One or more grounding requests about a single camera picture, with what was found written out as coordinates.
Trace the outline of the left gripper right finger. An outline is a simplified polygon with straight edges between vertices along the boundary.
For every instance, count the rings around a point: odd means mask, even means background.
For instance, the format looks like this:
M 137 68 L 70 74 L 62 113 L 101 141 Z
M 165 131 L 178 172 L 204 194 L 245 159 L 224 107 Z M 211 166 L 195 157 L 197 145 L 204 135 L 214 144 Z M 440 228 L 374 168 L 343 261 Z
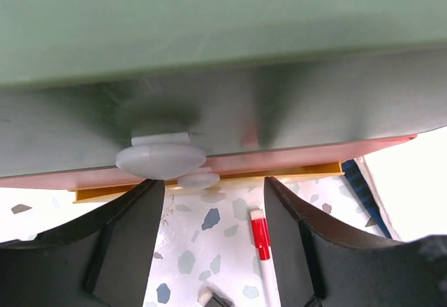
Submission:
M 446 237 L 401 242 L 354 228 L 264 183 L 282 306 L 445 306 Z

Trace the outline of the green drawer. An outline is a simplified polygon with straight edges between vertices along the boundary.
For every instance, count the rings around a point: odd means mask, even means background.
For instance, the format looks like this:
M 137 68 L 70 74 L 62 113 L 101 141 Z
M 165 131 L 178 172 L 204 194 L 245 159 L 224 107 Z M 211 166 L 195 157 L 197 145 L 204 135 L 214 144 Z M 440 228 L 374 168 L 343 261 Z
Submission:
M 446 125 L 446 48 L 1 90 L 1 175 L 111 167 L 135 135 L 186 131 L 210 156 Z

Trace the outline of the orange-red drawer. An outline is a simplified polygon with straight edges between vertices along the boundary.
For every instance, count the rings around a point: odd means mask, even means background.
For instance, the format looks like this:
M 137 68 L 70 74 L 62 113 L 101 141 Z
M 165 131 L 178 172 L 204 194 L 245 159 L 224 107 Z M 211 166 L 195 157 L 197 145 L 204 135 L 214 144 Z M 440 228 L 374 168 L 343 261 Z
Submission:
M 344 163 L 357 157 L 411 141 L 415 135 L 373 140 L 327 144 L 297 149 L 249 152 L 207 158 L 205 167 L 221 175 L 304 167 L 326 163 Z M 36 174 L 1 179 L 4 188 L 35 188 L 49 190 L 78 190 L 113 185 L 138 184 L 141 177 L 132 176 L 116 167 Z

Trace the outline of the green drawer box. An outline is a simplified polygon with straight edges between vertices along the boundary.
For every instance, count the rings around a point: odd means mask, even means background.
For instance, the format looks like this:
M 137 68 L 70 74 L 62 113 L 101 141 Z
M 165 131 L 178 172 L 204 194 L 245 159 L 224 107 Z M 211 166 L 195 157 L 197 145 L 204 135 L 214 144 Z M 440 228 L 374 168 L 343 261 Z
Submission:
M 1 85 L 446 42 L 446 0 L 1 0 Z

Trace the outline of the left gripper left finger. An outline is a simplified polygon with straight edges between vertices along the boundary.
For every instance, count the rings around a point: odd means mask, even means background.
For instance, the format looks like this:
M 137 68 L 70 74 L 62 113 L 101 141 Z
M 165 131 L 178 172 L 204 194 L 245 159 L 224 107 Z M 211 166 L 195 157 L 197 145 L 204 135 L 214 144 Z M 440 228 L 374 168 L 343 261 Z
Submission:
M 2 306 L 142 306 L 165 186 L 146 180 L 117 199 L 1 244 Z

